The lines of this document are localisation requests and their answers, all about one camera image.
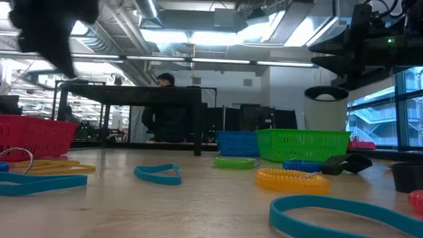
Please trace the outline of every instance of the yellow rubber band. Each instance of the yellow rubber band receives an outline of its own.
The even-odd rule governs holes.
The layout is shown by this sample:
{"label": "yellow rubber band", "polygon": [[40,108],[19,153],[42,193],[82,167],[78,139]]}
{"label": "yellow rubber band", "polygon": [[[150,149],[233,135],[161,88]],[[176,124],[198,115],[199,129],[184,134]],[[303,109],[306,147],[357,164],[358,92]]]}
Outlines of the yellow rubber band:
{"label": "yellow rubber band", "polygon": [[[16,168],[25,168],[28,162],[17,163]],[[29,175],[63,175],[63,174],[80,174],[94,172],[96,169],[93,165],[81,165],[79,161],[49,161],[39,160],[34,162],[34,166],[29,170]]]}
{"label": "yellow rubber band", "polygon": [[329,180],[325,177],[301,171],[259,169],[255,174],[255,180],[259,186],[278,191],[327,194],[330,190]]}

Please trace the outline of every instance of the black jacket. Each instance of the black jacket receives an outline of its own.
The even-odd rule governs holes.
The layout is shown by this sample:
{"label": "black jacket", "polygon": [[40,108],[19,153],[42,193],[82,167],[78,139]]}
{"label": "black jacket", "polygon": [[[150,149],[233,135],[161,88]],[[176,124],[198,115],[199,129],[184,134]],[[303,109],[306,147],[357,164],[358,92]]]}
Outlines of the black jacket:
{"label": "black jacket", "polygon": [[146,106],[141,121],[154,132],[155,141],[178,143],[186,139],[186,109],[183,107]]}

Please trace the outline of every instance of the person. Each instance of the person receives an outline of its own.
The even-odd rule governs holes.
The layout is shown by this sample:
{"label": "person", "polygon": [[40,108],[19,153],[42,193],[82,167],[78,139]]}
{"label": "person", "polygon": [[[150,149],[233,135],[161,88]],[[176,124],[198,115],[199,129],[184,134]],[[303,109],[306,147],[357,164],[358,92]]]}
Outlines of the person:
{"label": "person", "polygon": [[65,122],[72,122],[75,124],[80,123],[79,120],[72,114],[72,107],[69,105],[65,107]]}
{"label": "person", "polygon": [[[170,73],[159,75],[158,82],[159,87],[174,87],[174,77]],[[156,142],[180,143],[186,139],[185,108],[146,106],[141,121],[150,132],[154,133]]]}

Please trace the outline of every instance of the pink object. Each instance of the pink object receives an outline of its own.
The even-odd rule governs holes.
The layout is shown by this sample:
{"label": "pink object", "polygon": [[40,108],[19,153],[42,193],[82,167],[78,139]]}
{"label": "pink object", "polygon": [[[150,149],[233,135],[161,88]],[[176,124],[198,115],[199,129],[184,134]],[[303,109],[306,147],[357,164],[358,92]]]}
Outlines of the pink object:
{"label": "pink object", "polygon": [[358,136],[353,136],[348,142],[348,149],[376,149],[376,145],[373,142],[358,141]]}
{"label": "pink object", "polygon": [[[0,152],[12,147],[25,148],[34,158],[66,154],[78,124],[45,120],[31,116],[0,115]],[[29,160],[22,151],[12,151],[0,161]]]}
{"label": "pink object", "polygon": [[408,195],[408,203],[418,212],[423,214],[423,190],[415,190]]}

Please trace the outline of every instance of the black cup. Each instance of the black cup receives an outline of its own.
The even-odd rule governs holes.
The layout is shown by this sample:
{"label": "black cup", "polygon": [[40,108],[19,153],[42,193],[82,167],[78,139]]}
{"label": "black cup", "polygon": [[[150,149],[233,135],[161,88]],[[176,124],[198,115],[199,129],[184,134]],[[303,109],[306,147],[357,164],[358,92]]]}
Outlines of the black cup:
{"label": "black cup", "polygon": [[392,165],[395,190],[410,193],[423,189],[423,165],[418,163],[397,163]]}

